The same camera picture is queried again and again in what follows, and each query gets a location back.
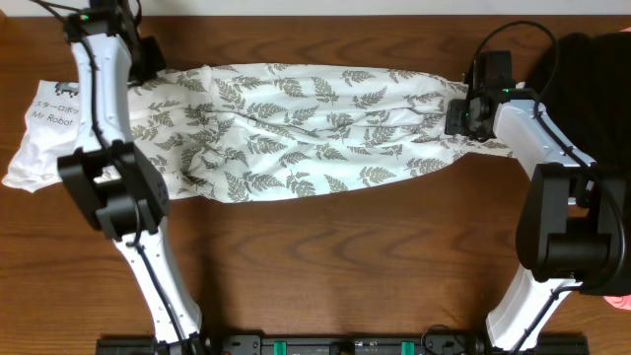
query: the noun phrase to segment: black base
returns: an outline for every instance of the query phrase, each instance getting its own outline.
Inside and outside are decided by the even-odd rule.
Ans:
[[[507,355],[485,345],[481,334],[471,331],[436,330],[424,337],[305,338],[236,335],[224,339],[221,349],[210,343],[191,354],[203,355]],[[175,354],[147,338],[102,339],[96,355]],[[589,355],[587,340],[580,335],[542,335],[537,346],[521,355]]]

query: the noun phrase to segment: white wall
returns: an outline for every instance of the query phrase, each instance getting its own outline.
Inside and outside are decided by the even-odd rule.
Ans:
[[[49,0],[75,7],[87,0]],[[630,15],[631,0],[142,0],[146,15]],[[27,0],[0,0],[8,16],[44,16]]]

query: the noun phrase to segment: green clip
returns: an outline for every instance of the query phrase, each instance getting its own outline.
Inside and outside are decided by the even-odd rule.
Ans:
[[[274,342],[274,355],[287,355],[287,343],[285,341]]]
[[[401,343],[401,355],[414,355],[414,343],[411,341],[403,341]]]

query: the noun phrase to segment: brown wooden surface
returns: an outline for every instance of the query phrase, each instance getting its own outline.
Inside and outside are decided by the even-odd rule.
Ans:
[[[459,79],[478,43],[513,17],[149,18],[171,67],[320,63]],[[631,17],[538,17],[559,35],[629,27]],[[522,79],[547,45],[514,29]],[[0,24],[0,166],[24,134],[37,81],[75,80],[51,19]],[[508,158],[467,156],[426,177],[273,203],[173,204],[175,255],[207,324],[269,334],[420,333],[479,327],[513,278],[528,182]],[[593,354],[631,348],[631,314],[571,295],[546,327],[582,331]],[[0,353],[90,354],[102,334],[150,334],[129,268],[56,185],[0,187]]]

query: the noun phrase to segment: wood grain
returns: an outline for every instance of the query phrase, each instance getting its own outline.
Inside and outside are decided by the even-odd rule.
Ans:
[[[248,62],[420,70],[459,79],[476,45],[514,17],[147,18],[171,67]],[[559,35],[628,27],[630,17],[534,17]],[[523,79],[546,38],[518,28]],[[37,81],[76,80],[60,27],[8,19],[0,33],[0,166],[8,166]],[[518,265],[528,182],[511,159],[469,155],[426,177],[274,203],[177,201],[173,247],[216,332],[420,333],[478,328]],[[0,354],[89,354],[103,334],[150,334],[127,265],[60,185],[0,187]],[[631,317],[571,295],[546,327],[582,331],[593,354],[625,353]]]

